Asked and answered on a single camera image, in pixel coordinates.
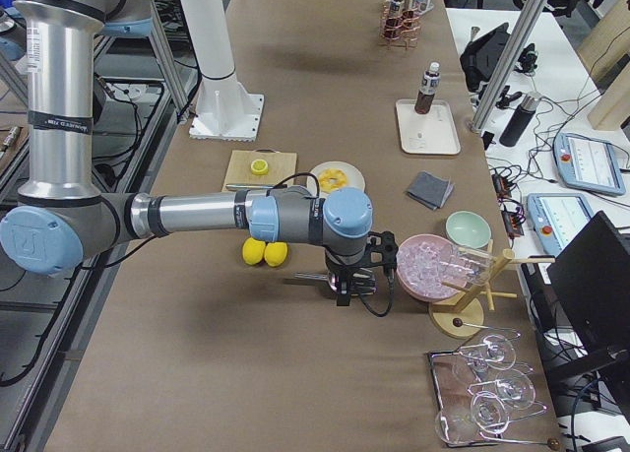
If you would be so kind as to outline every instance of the green bowl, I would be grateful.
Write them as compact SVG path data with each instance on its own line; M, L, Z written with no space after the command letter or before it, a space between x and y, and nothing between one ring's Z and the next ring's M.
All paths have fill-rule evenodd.
M479 214L470 211L453 213L446 220L446 234L458 245L483 248L490 241L490 226Z

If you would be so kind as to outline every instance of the lemon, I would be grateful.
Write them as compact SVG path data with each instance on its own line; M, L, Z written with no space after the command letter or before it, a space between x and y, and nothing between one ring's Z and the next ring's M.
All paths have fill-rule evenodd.
M262 240L256 240L254 237L249 237L243 243L242 256L243 261L247 265L256 265L263 260L265 254L266 243Z
M288 254L288 245L284 242L268 243L265 247L265 261L270 267L279 267Z
M249 169L253 174L262 175L269 173L269 164L266 160L256 159L251 162Z

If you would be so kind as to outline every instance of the pink bowl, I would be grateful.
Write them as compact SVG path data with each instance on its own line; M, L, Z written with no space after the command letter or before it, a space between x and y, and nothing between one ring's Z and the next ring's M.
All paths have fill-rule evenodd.
M417 267L413 261L413 254L419 250L419 246L422 242L430 244L436 251L443 249L447 245L453 245L446 238L431 233L421 233L405 240L398 250L398 269L396 271L403 289L412 297L426 302L441 301L454 296L457 294L457 290L444 287L437 282L428 287L424 287L422 290L418 283L414 281L414 279L417 280ZM456 280L448 281L458 285Z

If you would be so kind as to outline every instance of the monitor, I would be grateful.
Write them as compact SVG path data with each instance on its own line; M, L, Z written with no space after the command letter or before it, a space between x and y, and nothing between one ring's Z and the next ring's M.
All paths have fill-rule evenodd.
M548 275L589 356L599 358L612 346L630 350L630 241L604 212L596 213L562 250ZM630 361L594 368L630 418Z

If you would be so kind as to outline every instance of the gray folded cloth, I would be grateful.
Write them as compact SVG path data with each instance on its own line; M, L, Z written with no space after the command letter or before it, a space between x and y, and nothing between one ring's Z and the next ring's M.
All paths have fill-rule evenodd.
M407 188L407 194L422 203L427 208L435 211L444 206L446 200L453 192L453 183L433 176L431 173L421 171Z

